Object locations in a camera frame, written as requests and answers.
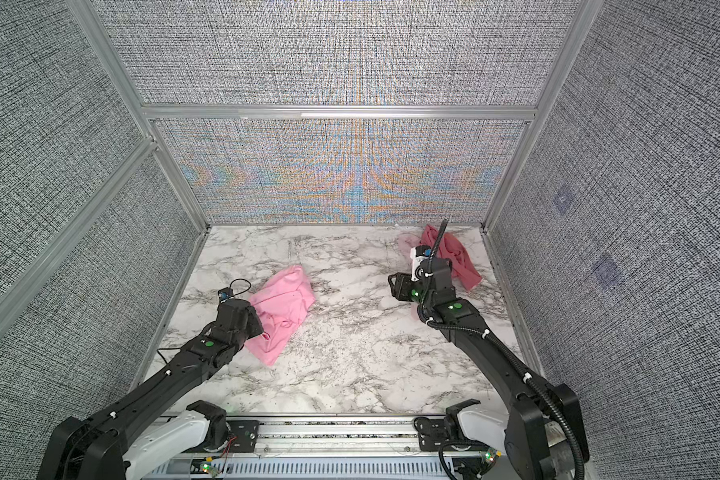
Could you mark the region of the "bright pink cloth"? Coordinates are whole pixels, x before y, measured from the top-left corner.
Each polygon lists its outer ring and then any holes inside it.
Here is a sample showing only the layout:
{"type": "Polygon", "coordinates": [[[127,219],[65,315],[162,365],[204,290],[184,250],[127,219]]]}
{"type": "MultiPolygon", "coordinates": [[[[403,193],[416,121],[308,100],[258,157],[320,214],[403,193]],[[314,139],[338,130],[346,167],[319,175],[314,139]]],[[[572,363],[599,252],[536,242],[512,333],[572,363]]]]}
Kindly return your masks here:
{"type": "Polygon", "coordinates": [[[245,343],[250,353],[272,367],[315,303],[311,282],[301,265],[292,265],[271,277],[249,297],[263,333],[245,343]]]}

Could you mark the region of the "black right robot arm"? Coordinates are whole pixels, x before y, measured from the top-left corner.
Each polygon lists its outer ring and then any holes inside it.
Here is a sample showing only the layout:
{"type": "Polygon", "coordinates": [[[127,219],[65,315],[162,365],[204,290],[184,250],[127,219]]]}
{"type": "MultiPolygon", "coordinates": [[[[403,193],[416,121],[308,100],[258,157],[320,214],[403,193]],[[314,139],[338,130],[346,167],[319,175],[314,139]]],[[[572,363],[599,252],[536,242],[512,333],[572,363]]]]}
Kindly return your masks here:
{"type": "Polygon", "coordinates": [[[414,304],[423,324],[468,356],[507,410],[504,416],[483,412],[473,401],[450,407],[451,443],[497,450],[522,479],[585,478],[590,454],[577,395],[566,384],[551,384],[498,338],[457,295],[449,261],[425,259],[414,272],[387,281],[395,299],[414,304]]]}

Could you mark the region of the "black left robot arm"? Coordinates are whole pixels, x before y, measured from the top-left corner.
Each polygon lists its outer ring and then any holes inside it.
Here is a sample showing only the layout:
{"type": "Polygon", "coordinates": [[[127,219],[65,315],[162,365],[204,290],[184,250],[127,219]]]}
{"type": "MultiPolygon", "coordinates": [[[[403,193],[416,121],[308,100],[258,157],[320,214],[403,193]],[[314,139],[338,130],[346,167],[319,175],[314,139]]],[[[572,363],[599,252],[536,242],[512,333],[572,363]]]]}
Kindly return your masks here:
{"type": "Polygon", "coordinates": [[[129,448],[183,395],[229,364],[245,343],[263,333],[255,308],[226,299],[216,319],[182,345],[157,373],[85,420],[69,417],[52,432],[39,479],[125,479],[136,474],[129,448]]]}

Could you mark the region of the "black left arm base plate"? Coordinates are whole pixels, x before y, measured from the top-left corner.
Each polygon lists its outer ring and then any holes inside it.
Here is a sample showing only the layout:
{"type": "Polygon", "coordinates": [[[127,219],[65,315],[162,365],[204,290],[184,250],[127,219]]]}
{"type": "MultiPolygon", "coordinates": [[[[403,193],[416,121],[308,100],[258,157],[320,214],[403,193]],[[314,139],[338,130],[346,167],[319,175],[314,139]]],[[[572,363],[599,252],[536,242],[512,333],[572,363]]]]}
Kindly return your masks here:
{"type": "Polygon", "coordinates": [[[225,427],[212,424],[207,438],[184,453],[253,453],[256,447],[260,422],[257,420],[227,420],[225,427]]]}

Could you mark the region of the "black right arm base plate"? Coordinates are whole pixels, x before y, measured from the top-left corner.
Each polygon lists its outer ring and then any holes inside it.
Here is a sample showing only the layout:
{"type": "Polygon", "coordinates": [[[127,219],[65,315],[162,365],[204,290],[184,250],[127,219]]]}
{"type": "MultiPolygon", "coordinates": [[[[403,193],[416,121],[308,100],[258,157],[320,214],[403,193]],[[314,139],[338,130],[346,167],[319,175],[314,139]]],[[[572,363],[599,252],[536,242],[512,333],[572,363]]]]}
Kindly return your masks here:
{"type": "Polygon", "coordinates": [[[419,450],[428,453],[469,452],[479,455],[484,461],[494,463],[495,454],[488,446],[467,439],[450,417],[419,416],[413,420],[419,450]]]}

